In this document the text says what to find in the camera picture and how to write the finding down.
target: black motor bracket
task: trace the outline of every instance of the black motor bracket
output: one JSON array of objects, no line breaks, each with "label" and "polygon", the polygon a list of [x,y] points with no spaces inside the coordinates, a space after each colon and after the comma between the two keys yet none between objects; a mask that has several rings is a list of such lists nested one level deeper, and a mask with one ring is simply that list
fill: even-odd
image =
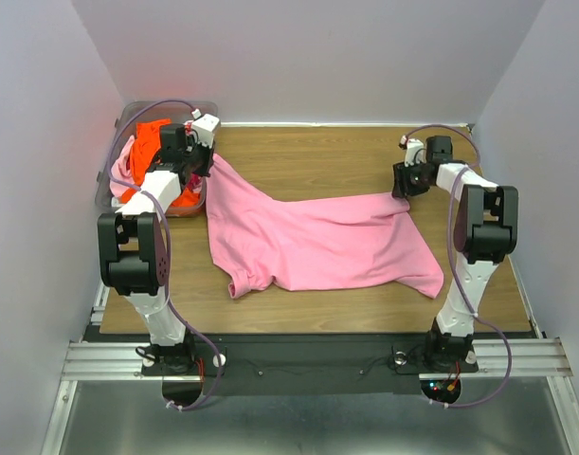
[{"label": "black motor bracket", "polygon": [[439,166],[462,163],[453,159],[453,145],[449,136],[431,136],[425,140],[425,162],[406,166],[398,162],[392,166],[394,187],[392,197],[405,199],[427,192],[436,185]]},{"label": "black motor bracket", "polygon": [[[489,213],[495,219],[485,219]],[[518,190],[515,187],[485,189],[464,185],[453,229],[455,248],[469,264],[499,264],[516,247]]]},{"label": "black motor bracket", "polygon": [[142,365],[144,376],[187,375],[194,372],[196,366],[196,348],[194,336],[186,332],[184,341],[173,346],[151,344],[137,348],[138,355],[151,360]]},{"label": "black motor bracket", "polygon": [[196,136],[186,134],[181,123],[163,125],[159,131],[160,150],[154,155],[148,172],[172,171],[179,175],[181,190],[194,173],[209,177],[213,164],[213,148],[199,143]]},{"label": "black motor bracket", "polygon": [[[131,239],[137,240],[137,249],[120,248]],[[98,219],[98,243],[101,280],[121,296],[155,296],[167,281],[170,264],[155,213],[103,213]]]},{"label": "black motor bracket", "polygon": [[[441,333],[436,318],[432,321],[432,327],[425,335],[424,358],[425,363],[433,369],[443,370],[451,367],[456,362],[465,362],[472,347],[473,337],[452,337],[451,334]],[[476,363],[471,366],[476,372]]]}]

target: metal frame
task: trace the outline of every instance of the metal frame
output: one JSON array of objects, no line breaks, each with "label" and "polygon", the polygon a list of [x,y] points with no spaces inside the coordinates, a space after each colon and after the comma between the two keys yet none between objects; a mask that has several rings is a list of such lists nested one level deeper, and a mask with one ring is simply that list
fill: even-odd
[{"label": "metal frame", "polygon": [[[519,283],[521,297],[538,338],[511,339],[513,350],[512,377],[547,377],[552,399],[570,451],[579,455],[579,403],[570,377],[571,368],[559,338],[545,339],[535,323],[524,289]],[[100,325],[108,300],[109,289],[100,283],[93,305],[91,323]],[[43,446],[43,455],[58,455],[62,449],[70,411],[79,381],[134,381],[156,380],[160,377],[143,376],[142,360],[136,354],[139,343],[70,343],[63,366],[62,381],[49,421]],[[474,341],[479,371],[463,373],[464,378],[498,378],[506,371],[506,350],[502,341],[477,339]],[[443,378],[444,374],[420,374],[421,379]],[[177,380],[198,381],[198,376],[182,376]]]}]

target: metal floor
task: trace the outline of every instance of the metal floor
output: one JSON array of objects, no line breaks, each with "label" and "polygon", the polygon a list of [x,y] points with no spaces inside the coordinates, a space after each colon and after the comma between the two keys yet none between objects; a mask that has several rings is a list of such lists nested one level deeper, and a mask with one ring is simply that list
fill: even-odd
[{"label": "metal floor", "polygon": [[[460,402],[498,379],[462,381]],[[546,378],[513,378],[496,400],[441,409],[423,397],[346,394],[214,398],[165,409],[157,381],[78,384],[61,450],[94,454],[569,454]]]}]

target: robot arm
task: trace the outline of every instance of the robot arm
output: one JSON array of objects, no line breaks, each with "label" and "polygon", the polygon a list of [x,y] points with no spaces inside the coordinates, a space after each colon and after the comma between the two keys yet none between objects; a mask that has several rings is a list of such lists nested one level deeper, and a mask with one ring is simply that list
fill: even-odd
[{"label": "robot arm", "polygon": [[[155,361],[174,358],[190,365],[194,359],[192,334],[171,311],[165,284],[171,265],[157,217],[153,196],[162,211],[182,193],[193,173],[208,176],[214,137],[220,120],[209,114],[198,117],[187,135],[183,124],[161,127],[161,149],[148,169],[141,192],[116,213],[98,220],[100,273],[141,315],[150,333],[149,354]],[[137,240],[137,250],[120,246]]]},{"label": "robot arm", "polygon": [[[429,137],[426,146],[416,139],[401,145],[406,157],[393,167],[394,197],[406,198],[437,186],[459,202],[453,230],[453,245],[458,252],[456,277],[426,336],[426,355],[467,361],[472,357],[469,353],[474,320],[485,287],[499,263],[516,246],[518,192],[516,188],[490,182],[466,164],[453,160],[448,136]],[[466,304],[458,282],[471,307]]]}]

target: screw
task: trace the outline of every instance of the screw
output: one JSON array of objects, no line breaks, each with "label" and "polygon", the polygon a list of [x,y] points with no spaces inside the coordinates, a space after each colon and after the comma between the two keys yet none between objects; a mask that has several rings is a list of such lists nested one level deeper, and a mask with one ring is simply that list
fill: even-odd
[{"label": "screw", "polygon": [[401,351],[397,351],[397,353],[394,355],[394,364],[399,367],[402,367],[406,363],[407,363],[406,354]]},{"label": "screw", "polygon": [[466,356],[466,363],[470,365],[474,365],[477,362],[477,355],[474,351],[468,351],[468,355]]},{"label": "screw", "polygon": [[[226,356],[225,355],[220,354],[220,360],[222,360],[222,365],[226,365]],[[215,368],[220,367],[220,362],[217,361],[217,355],[213,356],[213,366]]]}]

